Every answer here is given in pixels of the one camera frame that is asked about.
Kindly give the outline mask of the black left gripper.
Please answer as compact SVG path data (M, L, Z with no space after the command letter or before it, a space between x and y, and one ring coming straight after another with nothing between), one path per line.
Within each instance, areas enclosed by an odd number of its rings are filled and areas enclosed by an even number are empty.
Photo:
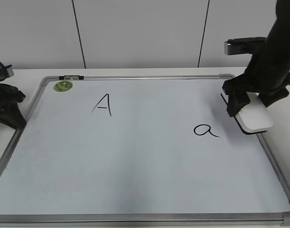
M25 95L15 86L0 84L0 123L15 130L23 129L26 120L17 103L25 99Z

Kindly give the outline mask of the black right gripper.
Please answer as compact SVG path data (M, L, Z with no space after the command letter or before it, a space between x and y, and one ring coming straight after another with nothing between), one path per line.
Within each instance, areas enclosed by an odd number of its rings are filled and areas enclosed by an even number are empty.
M230 117L250 103L247 92L258 95L265 107L286 98L290 85L290 54L253 54L244 73L227 80L223 91L228 95L227 112Z

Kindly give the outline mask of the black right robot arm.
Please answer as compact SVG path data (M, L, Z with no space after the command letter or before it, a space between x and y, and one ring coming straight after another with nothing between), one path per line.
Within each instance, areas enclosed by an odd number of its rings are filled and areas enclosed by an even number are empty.
M276 2L276 20L267 37L236 38L225 42L225 54L252 56L245 71L222 86L230 117L250 104L258 93L265 107L286 98L290 86L290 0Z

